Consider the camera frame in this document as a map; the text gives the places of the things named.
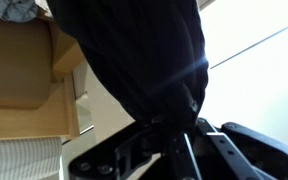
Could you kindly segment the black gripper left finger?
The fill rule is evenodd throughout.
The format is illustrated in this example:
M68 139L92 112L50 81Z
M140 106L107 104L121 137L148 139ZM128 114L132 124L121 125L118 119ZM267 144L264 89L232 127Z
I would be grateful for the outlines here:
M166 156L174 180L202 180L186 133L170 134L166 145Z

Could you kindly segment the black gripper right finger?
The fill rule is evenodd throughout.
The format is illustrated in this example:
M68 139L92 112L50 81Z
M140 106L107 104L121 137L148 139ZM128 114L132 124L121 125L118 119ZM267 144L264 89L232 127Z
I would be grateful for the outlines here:
M198 119L197 127L202 138L198 163L206 180L261 180L226 134L203 118Z

